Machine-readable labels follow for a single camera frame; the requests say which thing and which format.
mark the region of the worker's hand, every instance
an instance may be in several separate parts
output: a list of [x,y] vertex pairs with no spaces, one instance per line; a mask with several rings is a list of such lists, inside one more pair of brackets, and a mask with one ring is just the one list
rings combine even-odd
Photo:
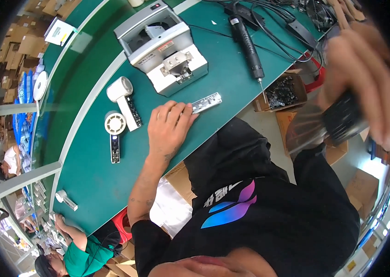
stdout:
[[149,157],[157,165],[167,167],[186,139],[187,131],[198,114],[192,114],[192,104],[169,101],[155,108],[150,116]]
[[64,216],[62,214],[55,214],[55,227],[64,225]]
[[318,94],[318,104],[326,110],[350,88],[369,122],[372,138],[388,151],[390,52],[374,27],[360,23],[351,27],[328,42],[326,80]]

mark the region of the white shirt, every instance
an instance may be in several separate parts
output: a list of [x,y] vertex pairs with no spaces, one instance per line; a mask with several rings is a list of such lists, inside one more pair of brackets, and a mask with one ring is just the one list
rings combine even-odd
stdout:
[[16,153],[13,147],[10,147],[4,154],[4,161],[9,164],[9,173],[16,174],[18,164],[16,163]]

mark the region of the woman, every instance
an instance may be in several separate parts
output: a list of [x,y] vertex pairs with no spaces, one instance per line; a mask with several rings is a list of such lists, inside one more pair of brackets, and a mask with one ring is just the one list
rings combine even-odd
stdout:
[[19,176],[22,171],[31,171],[31,162],[32,158],[22,144],[10,147],[0,162],[0,179],[7,180],[11,178],[10,174]]
[[10,174],[19,176],[21,174],[21,151],[17,145],[10,147],[0,162],[0,179],[9,179]]
[[55,215],[55,228],[68,245],[64,257],[51,251],[35,260],[35,270],[40,277],[88,276],[103,267],[112,257],[121,253],[121,236],[115,224],[109,220],[92,235],[86,234],[64,223],[64,217]]

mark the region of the black cap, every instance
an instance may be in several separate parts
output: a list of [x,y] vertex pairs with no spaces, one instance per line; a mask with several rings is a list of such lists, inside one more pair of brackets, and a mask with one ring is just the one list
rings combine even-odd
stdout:
[[39,277],[56,277],[57,273],[51,267],[46,256],[44,256],[44,249],[37,243],[39,257],[35,259],[35,271]]

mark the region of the power adapter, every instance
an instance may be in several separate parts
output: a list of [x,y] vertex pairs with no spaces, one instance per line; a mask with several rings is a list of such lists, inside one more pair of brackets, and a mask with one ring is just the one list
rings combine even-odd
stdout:
[[[232,3],[219,2],[219,4],[224,7],[225,14],[228,14],[228,15],[234,14]],[[249,26],[253,30],[260,29],[260,25],[258,25],[257,21],[255,21],[255,19],[252,16],[252,12],[250,11],[250,9],[248,7],[243,6],[240,3],[237,3],[236,8],[237,8],[238,15],[241,16],[241,18],[243,19],[244,24],[246,24],[247,26]],[[255,17],[257,18],[257,20],[261,23],[261,25],[264,26],[265,25],[264,17],[257,14],[256,12],[254,12],[254,14],[255,14]]]

